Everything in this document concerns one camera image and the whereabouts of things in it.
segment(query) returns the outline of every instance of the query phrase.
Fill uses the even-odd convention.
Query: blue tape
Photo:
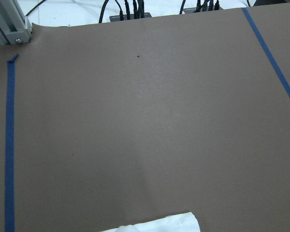
[[[275,58],[273,57],[270,49],[268,48],[268,46],[266,45],[261,33],[259,32],[255,22],[253,21],[250,13],[248,12],[247,8],[242,8],[246,18],[247,18],[247,21],[249,22],[251,28],[253,29],[257,39],[259,40],[259,43],[261,45],[261,47],[263,48],[267,58],[269,59],[272,67],[274,68],[275,72],[277,73],[277,76],[279,77],[279,80],[281,82],[281,84],[283,85],[283,87],[285,88],[285,91],[287,92],[289,98],[290,98],[290,85],[288,84],[284,74],[282,73],[280,67],[278,66]]]
[[[5,178],[4,178],[4,228],[5,232],[15,232],[14,211],[14,92],[15,60],[18,54],[8,62],[8,81],[5,115]]]

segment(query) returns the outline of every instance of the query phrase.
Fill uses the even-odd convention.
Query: blue tape strip
[[[14,212],[14,92],[15,92],[15,60],[18,54],[8,62],[8,81],[6,92],[5,115],[5,179],[4,179],[4,227],[5,232],[15,231]]]
[[[247,8],[242,8],[251,28],[253,29],[253,31],[255,32],[256,34],[256,37],[258,38],[259,40],[259,43],[261,45],[261,47],[263,48],[265,54],[267,55],[267,58],[269,59],[272,67],[274,68],[275,72],[277,73],[277,76],[279,77],[280,79],[280,82],[282,83],[283,87],[285,88],[285,91],[287,92],[289,98],[290,98],[290,86],[284,76],[284,74],[282,73],[280,67],[278,66],[275,58],[273,57],[270,49],[268,48],[268,46],[266,45],[261,33],[259,32],[255,22],[253,21],[250,13],[248,12]]]

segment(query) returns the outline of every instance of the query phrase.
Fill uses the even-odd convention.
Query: white towel
[[[200,232],[197,219],[192,213],[168,216],[155,221],[121,226],[105,232]]]

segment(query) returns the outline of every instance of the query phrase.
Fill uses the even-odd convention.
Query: screw
[[[22,43],[23,43],[23,40],[22,40],[22,39],[16,39],[16,40],[15,40],[15,43],[17,43],[17,44],[22,44]]]

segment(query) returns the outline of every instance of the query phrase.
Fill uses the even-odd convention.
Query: white floor
[[[18,0],[24,14],[41,0]],[[125,13],[124,0],[118,0]],[[31,13],[31,23],[43,26],[78,26],[98,23],[104,0],[47,0]],[[185,8],[195,7],[196,0],[186,0]],[[220,0],[223,9],[247,7],[246,0]],[[132,0],[129,0],[133,12]],[[179,13],[182,0],[145,0],[145,11],[153,17],[175,15]],[[115,0],[109,0],[105,9],[103,22],[109,22],[109,16],[118,15],[119,8]]]

